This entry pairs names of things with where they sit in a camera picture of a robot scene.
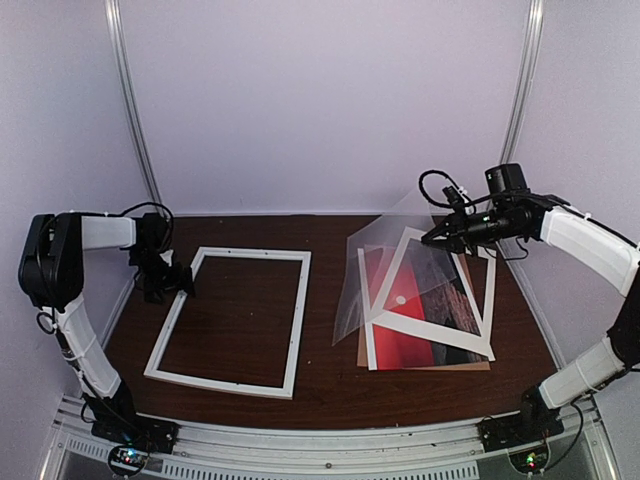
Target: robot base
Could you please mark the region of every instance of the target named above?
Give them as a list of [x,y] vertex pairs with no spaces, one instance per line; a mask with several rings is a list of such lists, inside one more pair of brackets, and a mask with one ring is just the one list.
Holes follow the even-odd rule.
[[564,432],[564,426],[558,418],[548,418],[544,423],[535,425],[535,428],[525,429],[522,414],[515,413],[506,417],[482,420],[478,424],[478,430],[484,451],[493,452],[559,435]]
[[132,439],[119,426],[100,421],[93,424],[91,434],[111,442],[130,445],[143,452],[151,451],[168,454],[173,452],[173,446],[178,437],[179,427],[177,424],[167,420],[138,416],[136,418],[136,426],[148,433],[148,438],[139,436]]

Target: black cable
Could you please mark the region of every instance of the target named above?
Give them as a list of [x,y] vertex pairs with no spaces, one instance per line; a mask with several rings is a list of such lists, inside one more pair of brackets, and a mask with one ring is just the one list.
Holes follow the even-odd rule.
[[631,240],[629,240],[627,237],[625,237],[623,234],[621,234],[620,232],[615,231],[613,228],[611,227],[607,227],[604,223],[601,223],[593,218],[585,218],[585,220],[587,220],[588,222],[594,223],[597,226],[599,226],[600,228],[602,228],[603,230],[606,230],[607,232],[609,232],[611,235],[614,235],[616,237],[618,237],[620,240],[627,242],[629,245],[631,245],[632,247],[637,247],[638,244],[632,242]]
[[129,207],[129,208],[123,210],[117,216],[118,217],[124,217],[128,213],[131,213],[134,210],[138,210],[139,208],[143,208],[143,207],[157,207],[157,208],[160,208],[169,217],[169,229],[167,230],[167,234],[165,235],[165,238],[163,239],[162,246],[161,246],[161,250],[163,250],[163,251],[166,250],[167,248],[169,248],[171,246],[171,242],[173,240],[173,224],[174,224],[174,221],[175,221],[175,218],[173,216],[173,212],[171,210],[169,210],[169,207],[167,207],[166,205],[163,205],[161,203],[158,203],[158,202],[142,202],[142,203],[138,203],[138,204],[136,204],[136,205],[134,205],[132,207]]
[[529,250],[527,250],[524,245],[522,245],[520,243],[520,237],[516,237],[515,238],[516,241],[516,245],[518,245],[518,247],[520,248],[520,250],[522,250],[524,252],[524,255],[520,256],[520,257],[510,257],[510,258],[505,258],[504,261],[505,262],[513,262],[513,261],[517,261],[517,260],[524,260],[525,258],[527,258],[529,256]]
[[125,419],[122,415],[120,415],[118,412],[116,412],[113,408],[111,408],[111,406],[105,402],[104,398],[102,398],[98,392],[96,391],[95,388],[93,388],[93,385],[91,385],[89,383],[89,380],[87,380],[87,377],[84,376],[84,374],[82,375],[82,381],[84,382],[84,384],[87,386],[87,388],[89,388],[89,390],[91,390],[91,393],[93,394],[93,396],[102,404],[102,406],[104,408],[106,408],[109,413],[111,413],[111,415],[113,415],[115,418],[117,418],[118,420],[120,420],[122,423],[124,423],[125,425],[129,426],[130,428],[132,428],[133,430],[135,430],[137,433],[139,433],[141,436],[145,435],[145,432],[143,430],[141,430],[140,428],[136,427],[135,425],[133,425],[131,422],[129,422],[127,419]]
[[[446,172],[443,172],[442,170],[427,170],[426,172],[423,172],[418,178],[418,189],[420,190],[420,193],[422,194],[422,196],[427,200],[427,202],[429,202],[431,205],[434,205],[436,207],[453,210],[454,208],[450,204],[442,203],[442,202],[438,202],[437,200],[434,200],[429,195],[426,188],[424,188],[424,179],[427,178],[429,175],[439,175],[441,177],[446,178],[449,182],[451,182],[451,184],[456,188],[456,190],[460,189],[458,184],[455,182],[455,180],[453,180],[453,178],[449,176],[449,174],[447,174]],[[479,203],[486,202],[487,200],[491,200],[492,198],[496,198],[496,196],[506,197],[506,195],[501,193],[485,195],[484,197],[476,198],[475,200],[470,200],[468,202],[465,202],[464,204],[461,205],[461,207],[472,207]]]
[[84,416],[87,407],[89,406],[89,404],[87,402],[84,402],[84,405],[82,406],[82,410],[80,410],[80,419],[84,422],[84,423],[96,423],[95,420],[87,420]]
[[[50,330],[45,328],[45,326],[43,325],[41,320],[42,317],[48,318],[49,321],[51,322]],[[54,333],[56,333],[56,319],[53,318],[53,315],[47,312],[42,312],[42,311],[38,312],[38,314],[36,315],[36,324],[38,325],[40,330],[42,330],[47,335],[53,335]]]
[[573,441],[571,442],[571,445],[569,445],[569,447],[564,451],[564,453],[562,455],[560,455],[560,457],[553,464],[551,464],[550,466],[548,466],[548,467],[546,467],[544,469],[544,473],[546,473],[549,470],[557,467],[558,464],[562,460],[567,458],[567,455],[569,455],[569,452],[571,452],[573,447],[575,447],[576,444],[578,443],[578,440],[580,439],[580,435],[582,435],[582,429],[584,428],[584,415],[582,414],[582,410],[580,410],[580,407],[578,407],[575,402],[576,402],[576,400],[571,402],[571,406],[573,408],[575,408],[576,412],[578,412],[578,415],[580,415],[580,427],[578,428],[578,433],[576,433],[576,436],[574,437]]
[[44,287],[44,291],[47,294],[47,300],[49,300],[49,303],[51,304],[51,311],[52,311],[54,323],[55,323],[55,315],[56,315],[56,310],[54,305],[57,302],[56,302],[55,296],[49,289],[49,283],[47,282],[47,279],[44,276],[44,268],[42,267],[42,256],[40,253],[40,243],[42,242],[43,235],[45,233],[47,235],[49,234],[49,227],[53,224],[53,222],[55,222],[56,219],[57,219],[57,216],[54,215],[49,220],[47,220],[45,224],[42,226],[42,228],[40,229],[40,233],[38,234],[38,241],[36,242],[36,249],[35,249],[36,264],[38,265],[38,273],[40,274],[40,280],[42,281],[42,286]]

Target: cable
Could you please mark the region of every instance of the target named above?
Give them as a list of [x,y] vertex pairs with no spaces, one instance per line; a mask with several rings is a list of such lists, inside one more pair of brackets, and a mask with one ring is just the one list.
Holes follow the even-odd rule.
[[458,193],[460,193],[460,196],[466,200],[466,202],[464,203],[464,206],[473,207],[474,213],[476,212],[475,206],[480,202],[477,200],[471,200],[466,194],[462,193],[456,181],[453,178],[451,178],[447,172],[443,172],[442,170],[427,170],[426,172],[423,172],[420,175],[420,178],[418,179],[418,189],[420,190],[420,193],[422,194],[422,196],[426,198],[430,204],[436,207],[453,210],[453,207],[448,203],[438,202],[429,196],[426,188],[424,188],[424,179],[427,178],[429,175],[439,175],[441,177],[446,178],[451,183],[451,185],[453,185],[453,187],[458,191]]
[[36,264],[38,265],[38,273],[40,274],[40,280],[42,281],[42,286],[44,287],[45,293],[47,294],[47,300],[49,300],[49,303],[51,304],[51,311],[52,311],[52,316],[53,316],[53,321],[55,323],[55,315],[56,315],[56,309],[54,307],[54,305],[57,303],[56,302],[56,298],[55,295],[53,295],[53,293],[51,293],[51,290],[49,289],[49,284],[47,282],[47,279],[44,276],[44,268],[42,267],[42,257],[40,254],[40,243],[42,242],[42,236],[45,233],[49,233],[49,226],[56,220],[56,216],[54,215],[53,217],[51,217],[49,220],[47,220],[44,225],[42,225],[42,228],[40,229],[40,233],[38,233],[38,241],[36,242]]
[[80,371],[80,373],[82,373],[82,381],[84,382],[84,384],[89,388],[89,390],[91,390],[91,393],[93,393],[93,396],[102,404],[102,406],[104,408],[106,408],[109,413],[111,413],[111,415],[113,415],[115,418],[117,418],[118,420],[120,420],[122,423],[124,423],[125,425],[131,427],[133,430],[135,430],[136,432],[138,432],[141,436],[145,435],[145,432],[142,431],[140,428],[136,427],[135,425],[133,425],[131,422],[129,422],[127,419],[125,419],[122,415],[120,415],[119,413],[117,413],[113,408],[111,408],[111,406],[105,402],[104,398],[102,398],[98,392],[96,391],[95,388],[93,388],[93,385],[91,385],[89,383],[89,381],[87,380],[87,377],[85,377],[84,373],[82,371]]
[[551,445],[549,445],[549,437],[544,437],[544,446],[547,448],[547,461],[544,464],[544,470],[547,469],[547,465],[551,462]]
[[143,207],[157,207],[162,209],[169,217],[169,229],[167,230],[167,234],[165,235],[165,238],[162,241],[162,246],[161,246],[161,250],[166,250],[171,246],[171,242],[173,241],[173,224],[174,224],[174,216],[173,216],[173,212],[171,210],[169,210],[169,208],[161,203],[157,203],[157,202],[142,202],[142,203],[138,203],[136,205],[133,205],[132,207],[129,207],[125,210],[123,210],[122,212],[120,212],[117,216],[118,217],[124,217],[125,215],[127,215],[128,213],[133,212],[134,210],[138,210],[140,208]]
[[96,423],[95,420],[87,420],[84,416],[84,413],[87,410],[87,407],[89,406],[89,404],[87,402],[84,402],[84,405],[82,406],[82,410],[80,410],[80,419],[84,422],[84,423]]
[[[49,319],[49,321],[51,322],[51,330],[45,328],[45,326],[42,324],[42,320],[41,320],[42,317]],[[47,312],[42,312],[42,311],[38,312],[38,314],[36,315],[36,324],[38,325],[40,330],[42,330],[47,335],[53,335],[54,333],[56,333],[56,329],[57,329],[56,319],[53,317],[53,315]]]
[[558,459],[552,465],[550,465],[547,468],[545,468],[544,470],[542,470],[543,473],[546,473],[549,470],[557,467],[558,464],[560,462],[562,462],[562,460],[567,458],[567,455],[569,455],[569,453],[571,452],[573,447],[575,447],[576,444],[578,443],[578,440],[580,439],[580,435],[582,435],[582,429],[584,428],[584,415],[582,413],[582,410],[580,410],[580,407],[578,407],[575,402],[576,402],[576,400],[571,402],[571,406],[573,408],[575,408],[576,412],[578,412],[578,415],[580,416],[580,427],[578,427],[578,433],[576,433],[576,436],[573,438],[573,441],[571,442],[569,447],[564,451],[564,453],[562,455],[560,455],[560,457],[558,457]]
[[518,247],[520,248],[520,250],[522,250],[524,252],[524,255],[520,256],[520,257],[511,257],[511,258],[505,258],[504,261],[505,262],[513,262],[516,260],[524,260],[525,258],[527,258],[529,256],[529,250],[527,250],[524,245],[522,245],[520,243],[520,239],[521,237],[516,237],[515,241],[516,241],[516,245],[518,245]]
[[613,228],[611,227],[607,227],[604,223],[601,223],[593,218],[587,218],[587,217],[583,217],[586,221],[591,222],[596,224],[597,226],[599,226],[600,228],[602,228],[603,230],[606,230],[607,232],[609,232],[611,235],[614,235],[616,237],[618,237],[620,240],[627,242],[629,245],[631,245],[632,247],[637,247],[638,244],[632,242],[631,240],[629,240],[627,237],[625,237],[623,234],[621,234],[620,232],[615,231]]

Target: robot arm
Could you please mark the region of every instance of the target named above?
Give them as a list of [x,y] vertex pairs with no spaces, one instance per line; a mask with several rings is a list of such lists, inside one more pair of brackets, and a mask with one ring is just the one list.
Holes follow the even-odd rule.
[[177,432],[171,422],[140,417],[131,392],[109,363],[91,327],[82,294],[83,251],[120,248],[142,277],[144,298],[161,303],[170,289],[194,294],[190,268],[173,262],[167,250],[171,224],[157,213],[141,218],[63,213],[34,217],[18,280],[55,335],[74,369],[96,422],[92,433],[141,450],[170,453]]
[[[560,407],[585,393],[597,391],[640,363],[640,278],[637,277],[640,251],[626,238],[558,197],[532,194],[517,164],[492,168],[485,175],[491,195],[482,199],[465,202],[458,189],[445,189],[449,208],[454,213],[422,238],[424,244],[473,254],[478,246],[505,238],[534,239],[559,248],[589,266],[625,297],[607,335],[565,368],[525,392],[519,415],[501,424],[485,421],[479,425],[485,449],[490,451],[562,431],[562,424],[557,420]],[[421,190],[430,202],[438,204],[422,185]],[[482,213],[468,212],[469,206],[486,200],[493,202],[493,208]],[[508,431],[496,431],[501,428]]]

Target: white backdrop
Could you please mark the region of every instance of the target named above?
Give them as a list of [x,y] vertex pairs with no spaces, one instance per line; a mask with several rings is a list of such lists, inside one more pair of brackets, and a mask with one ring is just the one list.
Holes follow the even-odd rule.
[[432,167],[486,191],[527,0],[121,3],[151,161],[179,214],[379,212]]
[[[547,0],[538,67],[515,161],[556,193],[640,240],[640,9]],[[520,262],[566,361],[613,324],[622,298],[569,256],[533,245]],[[640,478],[640,375],[596,395],[625,480]]]

